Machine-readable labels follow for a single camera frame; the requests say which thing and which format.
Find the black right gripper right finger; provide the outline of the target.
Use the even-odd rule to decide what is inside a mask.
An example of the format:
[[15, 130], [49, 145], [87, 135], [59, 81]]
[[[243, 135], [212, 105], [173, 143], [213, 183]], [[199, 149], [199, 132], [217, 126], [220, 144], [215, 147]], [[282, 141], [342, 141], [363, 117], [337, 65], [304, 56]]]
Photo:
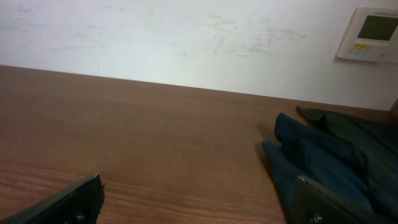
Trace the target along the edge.
[[295, 179], [289, 210], [295, 223], [394, 224], [306, 176]]

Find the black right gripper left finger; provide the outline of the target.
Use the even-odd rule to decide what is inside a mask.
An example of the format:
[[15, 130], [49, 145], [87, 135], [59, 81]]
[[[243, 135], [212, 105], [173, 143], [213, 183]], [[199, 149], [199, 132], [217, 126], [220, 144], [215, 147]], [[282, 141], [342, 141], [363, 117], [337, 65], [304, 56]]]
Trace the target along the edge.
[[95, 174], [1, 220], [1, 224], [96, 224], [104, 200], [104, 185]]

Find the dark green t-shirt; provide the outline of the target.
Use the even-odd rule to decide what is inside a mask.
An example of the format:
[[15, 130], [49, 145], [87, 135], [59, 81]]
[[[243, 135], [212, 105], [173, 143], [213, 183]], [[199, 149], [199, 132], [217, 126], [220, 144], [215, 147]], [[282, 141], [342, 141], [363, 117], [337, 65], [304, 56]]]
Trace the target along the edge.
[[338, 152], [368, 186], [378, 214], [397, 221], [397, 122], [378, 122], [332, 111], [296, 107], [317, 128], [344, 142]]

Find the navy blue garment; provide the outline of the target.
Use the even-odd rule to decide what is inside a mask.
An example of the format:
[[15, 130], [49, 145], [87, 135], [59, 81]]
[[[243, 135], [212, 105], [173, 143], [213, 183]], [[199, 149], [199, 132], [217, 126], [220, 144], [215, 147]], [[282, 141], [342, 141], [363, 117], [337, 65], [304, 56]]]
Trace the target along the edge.
[[274, 134], [280, 146], [263, 141], [268, 169], [288, 221], [296, 223], [290, 203], [295, 180], [307, 176], [357, 205], [371, 211], [368, 187], [347, 163], [329, 152], [346, 149], [342, 142], [281, 113], [275, 121]]

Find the white wall control panel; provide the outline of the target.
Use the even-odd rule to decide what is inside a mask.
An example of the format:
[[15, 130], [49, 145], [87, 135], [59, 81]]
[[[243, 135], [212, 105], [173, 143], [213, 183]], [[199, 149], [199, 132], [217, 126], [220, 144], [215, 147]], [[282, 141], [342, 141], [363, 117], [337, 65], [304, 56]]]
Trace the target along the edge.
[[373, 7], [355, 10], [336, 56], [365, 62], [389, 62], [397, 47], [397, 11]]

